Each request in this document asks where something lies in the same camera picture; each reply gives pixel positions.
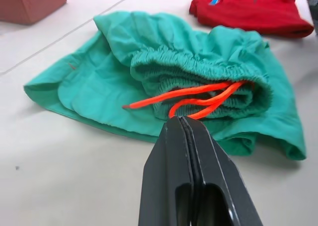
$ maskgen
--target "white table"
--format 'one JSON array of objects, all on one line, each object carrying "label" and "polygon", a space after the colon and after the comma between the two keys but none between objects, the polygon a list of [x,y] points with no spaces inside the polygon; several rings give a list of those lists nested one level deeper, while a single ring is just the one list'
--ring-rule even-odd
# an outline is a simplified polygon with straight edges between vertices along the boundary
[{"label": "white table", "polygon": [[[110,11],[169,12],[196,29],[208,31],[188,14],[190,1],[125,0]],[[43,22],[66,20],[64,15],[71,5]],[[297,5],[302,17],[311,21],[306,1],[297,0]],[[102,10],[94,9],[85,21]],[[77,15],[81,16],[82,11],[85,12],[78,6]],[[48,112],[23,92],[26,82],[77,49],[96,31],[92,21],[74,31],[72,28],[76,27],[67,24],[63,29],[62,23],[53,27],[38,23],[39,26],[23,29],[25,34],[18,30],[17,37],[12,32],[6,39],[7,50],[3,50],[0,36],[1,58],[3,53],[10,55],[20,41],[29,40],[28,33],[34,37],[34,42],[20,48],[17,56],[13,53],[17,57],[13,58],[13,65],[5,62],[6,72],[0,76],[0,225],[136,226],[143,166],[153,144],[109,134]],[[55,40],[47,42],[56,31],[59,34],[54,34]],[[287,160],[269,147],[275,145],[271,139],[262,139],[253,156],[231,158],[265,226],[313,226],[317,224],[318,200],[318,42],[314,34],[297,41],[269,41],[295,88],[308,159]],[[43,50],[11,68],[40,49]]]},{"label": "white table", "polygon": [[54,45],[65,35],[124,0],[67,0],[49,17],[31,26],[0,22],[0,75]]}]

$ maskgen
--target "drawstring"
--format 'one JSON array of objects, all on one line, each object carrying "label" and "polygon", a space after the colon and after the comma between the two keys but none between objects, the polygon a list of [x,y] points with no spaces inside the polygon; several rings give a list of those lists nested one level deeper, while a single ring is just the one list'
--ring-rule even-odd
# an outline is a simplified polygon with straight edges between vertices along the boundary
[{"label": "drawstring", "polygon": [[176,98],[180,96],[190,95],[190,94],[199,94],[199,93],[205,93],[209,91],[214,90],[220,90],[226,88],[222,93],[219,95],[216,95],[209,99],[197,99],[197,98],[190,98],[190,99],[183,99],[176,104],[174,104],[170,111],[169,111],[169,118],[172,118],[177,109],[183,105],[186,104],[193,104],[193,105],[200,105],[200,106],[208,106],[205,109],[191,114],[188,117],[193,119],[200,119],[208,116],[210,113],[212,113],[215,109],[217,109],[227,98],[229,98],[241,85],[244,83],[247,83],[247,81],[239,81],[239,82],[222,82],[222,83],[214,83],[214,84],[208,84],[203,85],[199,87],[191,87],[191,88],[184,88],[179,90],[173,90],[167,93],[163,93],[159,96],[148,98],[145,100],[141,100],[129,105],[124,105],[123,108],[142,108],[145,106],[148,106],[150,104],[162,102],[167,99]]}]

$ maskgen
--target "table surface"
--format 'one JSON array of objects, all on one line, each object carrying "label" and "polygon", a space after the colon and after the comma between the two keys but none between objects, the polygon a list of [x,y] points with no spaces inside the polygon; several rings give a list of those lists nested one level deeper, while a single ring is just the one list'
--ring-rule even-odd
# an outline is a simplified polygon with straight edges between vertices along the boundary
[{"label": "table surface", "polygon": [[[113,135],[34,104],[22,86],[94,35],[92,17],[116,10],[188,14],[191,0],[69,0],[33,26],[0,23],[0,225],[138,225],[143,166],[153,144]],[[306,0],[297,0],[311,22]],[[292,83],[308,158],[287,160],[262,138],[231,156],[265,226],[316,225],[318,42],[268,38]]]}]

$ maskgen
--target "red cloth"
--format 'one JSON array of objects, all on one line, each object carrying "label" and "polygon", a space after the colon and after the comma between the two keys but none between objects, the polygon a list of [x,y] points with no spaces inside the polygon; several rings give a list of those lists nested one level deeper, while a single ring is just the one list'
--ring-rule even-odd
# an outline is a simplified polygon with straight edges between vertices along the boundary
[{"label": "red cloth", "polygon": [[255,30],[261,34],[302,38],[314,30],[299,16],[295,0],[193,0],[190,13],[201,24]]}]

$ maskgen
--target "garment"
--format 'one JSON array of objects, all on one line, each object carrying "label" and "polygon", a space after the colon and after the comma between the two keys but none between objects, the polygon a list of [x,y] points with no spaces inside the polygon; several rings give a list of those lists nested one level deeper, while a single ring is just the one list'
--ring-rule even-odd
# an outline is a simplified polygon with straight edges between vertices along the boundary
[{"label": "garment", "polygon": [[[202,119],[229,154],[249,155],[259,134],[277,138],[291,159],[304,159],[302,126],[281,65],[257,32],[222,26],[194,31],[168,14],[97,16],[97,34],[24,90],[39,105],[128,137],[154,142],[174,101],[122,106],[176,88],[249,80]],[[216,92],[205,93],[214,96]],[[196,107],[184,106],[187,115]]]},{"label": "garment", "polygon": [[193,0],[190,13],[201,24],[302,38],[314,28],[299,16],[295,0]]}]

